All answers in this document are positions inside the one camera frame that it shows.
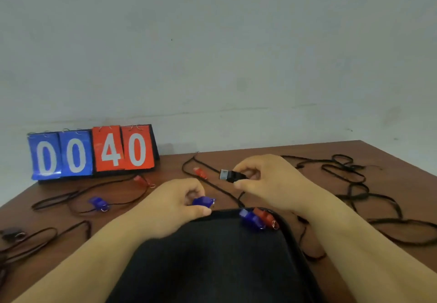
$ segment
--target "brown tabletop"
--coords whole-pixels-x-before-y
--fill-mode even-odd
[[[404,217],[408,219],[420,219],[437,223],[437,178],[419,168],[416,168],[396,157],[393,157],[373,146],[362,141],[334,142],[306,144],[295,146],[279,146],[259,149],[230,150],[198,153],[197,158],[217,169],[232,169],[242,159],[257,155],[273,153],[277,155],[295,155],[314,159],[330,158],[333,154],[342,153],[354,158],[355,163],[360,165],[378,165],[380,167],[368,167],[361,172],[366,176],[366,183],[371,192],[385,194],[393,197],[401,206]],[[188,160],[192,154],[162,156],[156,171],[145,173],[145,177],[152,183],[159,185],[167,180],[187,177],[181,171],[182,163]],[[232,184],[219,181],[217,174],[208,169],[211,182],[231,192],[234,196],[239,191],[233,189]],[[345,194],[347,183],[334,178],[328,173],[320,170],[320,164],[309,164],[301,170],[302,173],[329,190],[334,194]],[[86,179],[79,181],[56,182],[47,184],[34,184],[13,200],[0,208],[1,228],[21,227],[28,233],[36,232],[45,227],[56,227],[60,231],[69,226],[84,220],[91,220],[93,233],[98,231],[111,219],[126,212],[129,207],[113,207],[110,212],[92,213],[87,216],[76,216],[69,212],[66,205],[55,206],[39,212],[33,212],[30,206],[47,197],[61,193],[85,188],[99,182],[112,181],[114,177],[104,179]],[[236,204],[228,196],[205,185],[206,195],[216,198],[214,209],[236,208]],[[133,199],[141,194],[141,187],[133,181],[111,184],[106,187],[97,188],[90,195],[83,196],[74,201],[77,210],[89,208],[87,200],[91,195],[104,196],[104,199],[111,202],[123,202]],[[242,197],[246,206],[270,207],[263,200],[246,194]],[[294,214],[289,211],[281,211],[270,207],[281,214],[290,224],[296,238],[302,233],[303,224],[297,221]],[[386,218],[395,217],[396,214],[389,203],[380,200],[367,200],[357,203],[359,213],[364,218]],[[381,229],[391,235],[406,240],[426,240],[436,233],[429,228],[414,226],[380,225]],[[76,229],[66,234],[63,238],[53,242],[37,255],[30,257],[25,262],[13,267],[7,282],[0,291],[0,302],[10,302],[50,270],[56,267],[62,260],[72,254],[85,238],[84,228]],[[41,242],[41,237],[32,244]],[[303,250],[309,255],[319,256],[323,253],[322,247],[317,242],[311,229],[302,242]],[[412,256],[423,262],[425,265],[437,272],[437,246],[432,247],[408,247],[405,250]],[[354,302],[354,299],[346,287],[346,284],[336,271],[329,258],[319,262],[309,263],[321,289],[326,295],[328,302]]]

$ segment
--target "red score card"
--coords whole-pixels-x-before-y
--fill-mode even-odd
[[[120,126],[94,127],[93,147],[97,172],[125,168]]]
[[[152,139],[148,125],[122,127],[127,170],[148,169],[155,166]]]

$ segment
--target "scoreboard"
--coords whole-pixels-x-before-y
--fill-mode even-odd
[[[33,180],[153,170],[160,158],[152,125],[30,133],[28,142]]]

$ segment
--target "blue whistle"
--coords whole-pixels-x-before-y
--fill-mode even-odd
[[[106,201],[104,201],[103,199],[101,199],[100,197],[93,197],[90,198],[89,202],[97,209],[100,210],[101,212],[106,212],[109,210],[109,205]]]
[[[266,224],[255,213],[249,212],[246,209],[240,211],[240,217],[243,219],[243,223],[249,225],[254,229],[265,229]]]
[[[215,198],[210,198],[210,197],[202,196],[202,197],[193,199],[193,204],[192,205],[202,205],[202,206],[206,206],[207,208],[210,208],[211,206],[214,205],[215,201],[216,201]]]

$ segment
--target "number 4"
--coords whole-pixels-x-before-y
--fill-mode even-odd
[[[109,133],[103,146],[102,160],[112,160],[114,166],[118,166],[118,160],[121,158],[121,155],[117,153],[117,150],[115,148],[114,135],[112,133]]]

